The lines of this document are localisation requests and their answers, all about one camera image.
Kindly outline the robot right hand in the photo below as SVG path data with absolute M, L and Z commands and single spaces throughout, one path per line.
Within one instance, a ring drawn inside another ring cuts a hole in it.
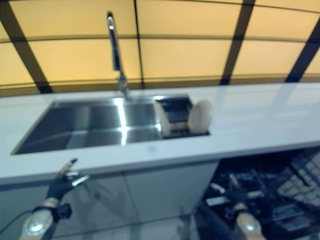
M 232 203 L 235 210 L 247 210 L 247 193 L 243 190 L 243 188 L 239 184 L 239 181 L 233 173 L 228 176 L 228 179 L 231 185 L 230 189 L 226 189 L 221 185 L 213 182 L 209 186 L 216 192 L 219 192 L 220 194 L 227 197 Z

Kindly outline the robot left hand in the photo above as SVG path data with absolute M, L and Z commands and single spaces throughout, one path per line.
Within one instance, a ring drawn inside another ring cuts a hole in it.
M 65 194 L 90 179 L 89 175 L 81 175 L 79 172 L 70 172 L 70 169 L 77 161 L 77 158 L 69 160 L 57 172 L 56 177 L 49 185 L 46 194 L 47 199 L 61 201 Z

